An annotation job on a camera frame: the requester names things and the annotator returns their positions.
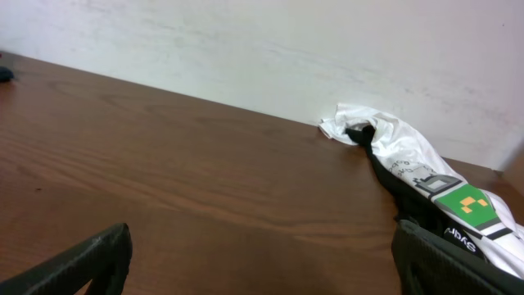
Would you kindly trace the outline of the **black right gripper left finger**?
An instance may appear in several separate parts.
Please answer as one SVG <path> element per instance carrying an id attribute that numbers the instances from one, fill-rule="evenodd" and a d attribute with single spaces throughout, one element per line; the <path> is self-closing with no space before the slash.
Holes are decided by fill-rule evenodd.
<path id="1" fill-rule="evenodd" d="M 53 258 L 1 282 L 1 293 L 120 295 L 133 255 L 129 227 L 119 223 L 104 229 Z"/>

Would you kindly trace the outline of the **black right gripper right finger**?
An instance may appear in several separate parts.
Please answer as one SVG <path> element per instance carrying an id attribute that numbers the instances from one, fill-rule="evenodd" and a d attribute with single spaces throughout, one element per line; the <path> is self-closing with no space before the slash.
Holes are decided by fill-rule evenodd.
<path id="1" fill-rule="evenodd" d="M 523 295 L 523 280 L 408 221 L 391 252 L 404 295 Z"/>

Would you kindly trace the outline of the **white printed t-shirt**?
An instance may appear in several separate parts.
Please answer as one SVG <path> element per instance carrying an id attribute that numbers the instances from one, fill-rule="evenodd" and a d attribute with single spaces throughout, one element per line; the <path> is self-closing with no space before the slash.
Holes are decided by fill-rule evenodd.
<path id="1" fill-rule="evenodd" d="M 371 107 L 340 104 L 318 127 L 329 138 L 361 144 L 386 175 L 413 189 L 463 228 L 457 240 L 507 273 L 523 276 L 523 228 L 504 200 L 471 185 L 412 126 Z"/>

